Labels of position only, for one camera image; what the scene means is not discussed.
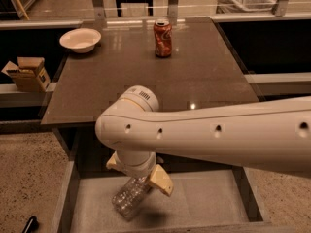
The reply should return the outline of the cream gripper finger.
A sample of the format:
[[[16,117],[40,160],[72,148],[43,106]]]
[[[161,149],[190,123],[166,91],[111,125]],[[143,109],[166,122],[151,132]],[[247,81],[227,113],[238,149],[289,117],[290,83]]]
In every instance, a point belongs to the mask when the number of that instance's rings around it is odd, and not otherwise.
[[[116,170],[117,169],[117,160],[116,160],[116,154],[115,153],[113,153],[112,156],[110,157],[110,159],[107,161],[106,168],[108,170],[111,170],[111,169]]]
[[[155,189],[158,189],[160,192],[168,197],[171,196],[174,189],[174,184],[172,180],[159,164],[157,164],[150,173],[148,185]]]

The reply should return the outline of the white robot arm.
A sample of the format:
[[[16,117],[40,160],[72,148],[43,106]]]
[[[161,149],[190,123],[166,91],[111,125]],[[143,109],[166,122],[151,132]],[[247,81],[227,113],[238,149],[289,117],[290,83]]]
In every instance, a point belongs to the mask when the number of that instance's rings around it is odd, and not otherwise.
[[[128,89],[95,124],[115,153],[107,167],[169,196],[173,183],[158,153],[281,173],[311,166],[311,97],[161,112],[147,88]]]

